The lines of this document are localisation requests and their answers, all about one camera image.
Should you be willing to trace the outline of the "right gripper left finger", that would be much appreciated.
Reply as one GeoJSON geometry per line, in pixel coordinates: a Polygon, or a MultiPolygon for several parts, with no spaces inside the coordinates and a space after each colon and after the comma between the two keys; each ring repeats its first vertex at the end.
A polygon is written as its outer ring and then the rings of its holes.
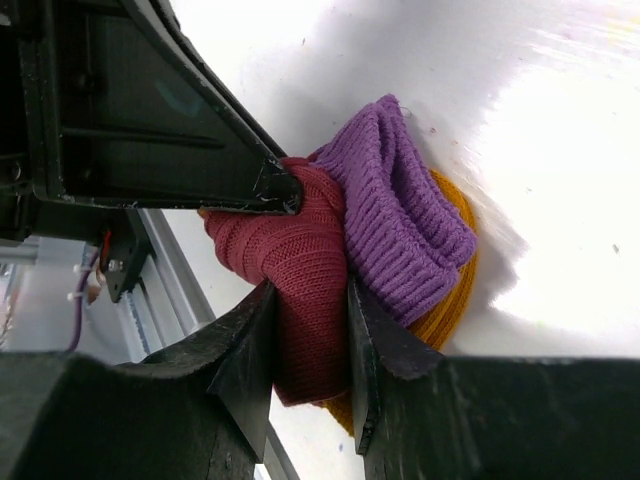
{"type": "Polygon", "coordinates": [[[5,479],[249,479],[263,460],[275,290],[139,363],[1,357],[5,479]]]}

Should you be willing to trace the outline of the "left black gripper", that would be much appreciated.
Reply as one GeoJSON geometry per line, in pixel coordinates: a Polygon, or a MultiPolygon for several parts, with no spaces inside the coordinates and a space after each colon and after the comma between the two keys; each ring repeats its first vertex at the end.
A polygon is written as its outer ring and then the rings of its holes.
{"type": "Polygon", "coordinates": [[[169,2],[2,2],[2,241],[99,245],[107,208],[292,215],[281,157],[169,2]]]}

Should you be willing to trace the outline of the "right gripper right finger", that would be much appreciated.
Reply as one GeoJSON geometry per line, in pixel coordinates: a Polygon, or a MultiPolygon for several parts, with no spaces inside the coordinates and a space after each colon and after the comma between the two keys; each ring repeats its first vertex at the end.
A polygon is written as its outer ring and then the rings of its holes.
{"type": "Polygon", "coordinates": [[[635,479],[639,364],[449,357],[348,286],[355,449],[369,479],[635,479]]]}

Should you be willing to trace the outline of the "maroon purple striped sock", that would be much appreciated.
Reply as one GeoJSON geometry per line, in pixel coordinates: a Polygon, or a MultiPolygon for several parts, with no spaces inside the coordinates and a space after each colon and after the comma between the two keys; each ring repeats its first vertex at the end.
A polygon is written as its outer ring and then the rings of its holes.
{"type": "Polygon", "coordinates": [[[383,310],[432,348],[454,333],[477,267],[472,207],[428,169],[400,103],[385,95],[327,144],[284,166],[304,190],[291,217],[202,210],[218,261],[278,293],[276,393],[351,430],[346,320],[354,274],[383,310]]]}

